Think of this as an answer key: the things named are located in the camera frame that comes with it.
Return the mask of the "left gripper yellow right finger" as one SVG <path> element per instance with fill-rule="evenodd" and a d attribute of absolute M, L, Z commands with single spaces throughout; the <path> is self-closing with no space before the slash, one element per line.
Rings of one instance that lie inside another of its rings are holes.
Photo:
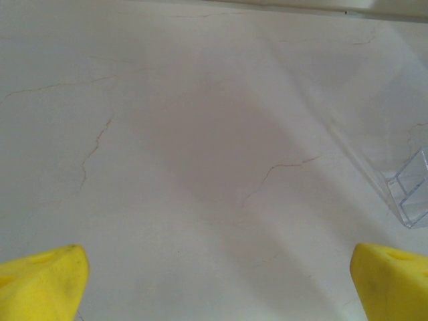
<path fill-rule="evenodd" d="M 427 257 L 359 243 L 350 274 L 368 320 L 427 319 Z"/>

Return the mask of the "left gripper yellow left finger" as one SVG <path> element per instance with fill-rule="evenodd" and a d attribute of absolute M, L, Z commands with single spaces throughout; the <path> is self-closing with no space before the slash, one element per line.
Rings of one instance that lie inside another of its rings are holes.
<path fill-rule="evenodd" d="M 1 264 L 2 320 L 73 320 L 90 264 L 81 245 L 66 245 Z"/>

